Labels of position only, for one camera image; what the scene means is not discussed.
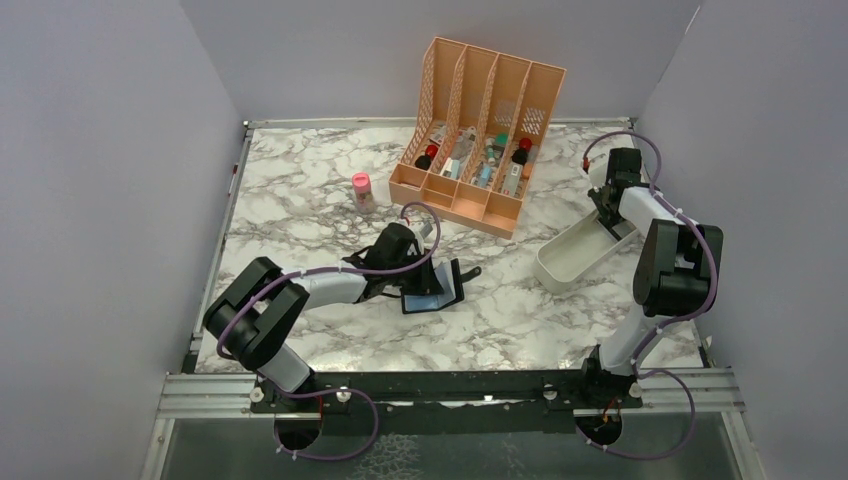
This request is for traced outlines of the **black leather card holder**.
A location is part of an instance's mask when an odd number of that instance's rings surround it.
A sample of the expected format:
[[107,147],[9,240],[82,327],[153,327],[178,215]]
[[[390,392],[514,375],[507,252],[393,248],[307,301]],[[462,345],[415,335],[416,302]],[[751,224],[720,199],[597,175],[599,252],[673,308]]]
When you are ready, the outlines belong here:
[[480,266],[463,271],[460,261],[442,262],[430,276],[431,289],[426,293],[402,293],[401,310],[405,315],[441,311],[466,299],[465,284],[482,274]]

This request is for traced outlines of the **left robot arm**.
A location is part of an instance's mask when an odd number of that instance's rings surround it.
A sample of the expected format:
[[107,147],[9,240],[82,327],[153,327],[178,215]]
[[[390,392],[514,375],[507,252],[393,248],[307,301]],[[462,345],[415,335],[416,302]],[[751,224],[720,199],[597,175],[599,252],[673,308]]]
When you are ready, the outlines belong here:
[[257,257],[207,308],[202,325],[226,357],[270,380],[285,407],[298,411],[313,401],[312,369],[286,344],[300,315],[333,304],[358,304],[389,287],[403,297],[437,296],[443,280],[423,238],[391,223],[370,246],[329,267],[284,271]]

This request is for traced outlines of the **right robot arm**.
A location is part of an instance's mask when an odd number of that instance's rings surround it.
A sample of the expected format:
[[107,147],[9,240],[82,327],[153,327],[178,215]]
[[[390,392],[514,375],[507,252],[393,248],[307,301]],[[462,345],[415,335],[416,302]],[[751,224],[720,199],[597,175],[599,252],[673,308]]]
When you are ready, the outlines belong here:
[[589,193],[607,231],[629,222],[645,237],[632,281],[634,303],[584,360],[576,383],[579,398],[592,407],[626,396],[663,331],[707,312],[717,295],[723,230],[673,208],[643,181],[641,168],[638,149],[614,148],[604,183]]

